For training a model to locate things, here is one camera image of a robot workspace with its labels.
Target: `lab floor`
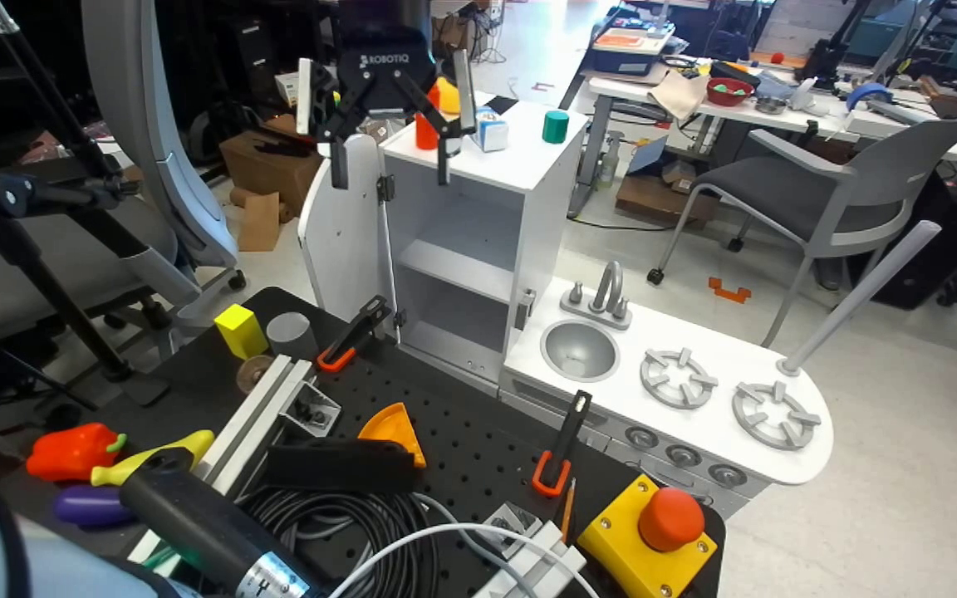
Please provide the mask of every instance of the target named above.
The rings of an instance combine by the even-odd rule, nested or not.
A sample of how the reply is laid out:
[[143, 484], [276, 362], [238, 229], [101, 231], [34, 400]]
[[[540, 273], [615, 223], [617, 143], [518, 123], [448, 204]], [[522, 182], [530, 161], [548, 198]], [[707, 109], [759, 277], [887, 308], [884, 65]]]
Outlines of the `lab floor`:
[[[602, 12], [595, 0], [508, 3], [495, 36], [506, 58], [474, 68], [478, 89], [556, 106], [595, 12]], [[652, 225], [615, 213], [610, 189], [602, 189], [581, 220]], [[729, 225], [732, 220], [719, 220], [688, 231], [668, 282], [656, 289], [645, 273], [668, 246], [668, 231], [567, 223], [557, 277], [595, 282], [602, 267], [617, 258], [628, 268], [631, 301], [759, 343], [795, 251], [762, 231], [744, 251], [725, 251], [719, 240]], [[249, 289], [312, 292], [291, 225], [281, 229], [276, 251], [241, 254], [241, 267]], [[749, 285], [751, 301], [715, 299], [707, 277]], [[833, 294], [811, 282], [774, 349], [799, 349], [830, 301]], [[957, 593], [957, 304], [913, 313], [865, 304], [807, 372], [833, 412], [833, 459], [816, 481], [766, 488], [729, 522], [725, 598]]]

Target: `cabinet door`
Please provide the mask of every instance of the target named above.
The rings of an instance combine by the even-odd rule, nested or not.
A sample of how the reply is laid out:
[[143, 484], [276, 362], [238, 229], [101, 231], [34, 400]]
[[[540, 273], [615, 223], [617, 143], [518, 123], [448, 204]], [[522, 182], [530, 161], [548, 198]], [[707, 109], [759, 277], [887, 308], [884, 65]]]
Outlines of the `cabinet door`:
[[371, 135], [349, 135], [345, 155], [349, 189], [331, 187], [329, 159], [316, 169], [300, 217], [300, 242], [316, 301], [349, 323], [371, 294], [385, 294], [380, 223], [385, 159]]

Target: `orange bracket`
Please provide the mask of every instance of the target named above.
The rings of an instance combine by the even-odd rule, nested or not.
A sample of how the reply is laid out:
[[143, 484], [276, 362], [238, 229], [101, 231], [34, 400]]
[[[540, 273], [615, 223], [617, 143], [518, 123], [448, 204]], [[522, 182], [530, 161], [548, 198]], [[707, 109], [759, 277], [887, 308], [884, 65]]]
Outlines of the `orange bracket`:
[[736, 301], [744, 304], [751, 299], [751, 289], [741, 285], [741, 289], [725, 289], [719, 277], [707, 280], [707, 289], [719, 294], [719, 299], [729, 299], [729, 301]]

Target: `faucet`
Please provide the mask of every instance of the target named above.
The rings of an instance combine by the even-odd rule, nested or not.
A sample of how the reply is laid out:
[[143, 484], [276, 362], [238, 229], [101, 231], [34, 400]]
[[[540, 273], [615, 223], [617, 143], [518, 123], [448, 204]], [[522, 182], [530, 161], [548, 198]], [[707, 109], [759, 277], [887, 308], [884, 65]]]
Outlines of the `faucet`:
[[595, 299], [587, 301], [587, 313], [610, 313], [610, 308], [617, 308], [617, 301], [621, 301], [621, 267], [610, 258], [609, 267], [606, 267], [606, 277], [602, 277], [602, 285], [597, 285], [597, 292], [595, 292]]

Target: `white cabinet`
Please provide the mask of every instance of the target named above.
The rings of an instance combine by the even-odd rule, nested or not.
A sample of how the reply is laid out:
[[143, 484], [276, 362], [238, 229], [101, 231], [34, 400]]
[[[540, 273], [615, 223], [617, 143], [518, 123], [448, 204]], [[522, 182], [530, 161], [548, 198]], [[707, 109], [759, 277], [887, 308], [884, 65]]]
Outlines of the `white cabinet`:
[[[329, 313], [349, 320], [382, 292], [402, 315], [402, 349], [486, 390], [499, 386], [518, 301], [551, 280], [585, 127], [570, 116], [567, 140], [551, 146], [540, 106], [516, 103], [506, 118], [508, 149], [481, 153], [465, 140], [448, 187], [436, 180], [436, 153], [416, 149], [413, 127], [388, 135], [380, 159], [353, 140], [349, 194], [329, 189], [322, 167], [300, 223]], [[393, 180], [382, 206], [380, 174]]]

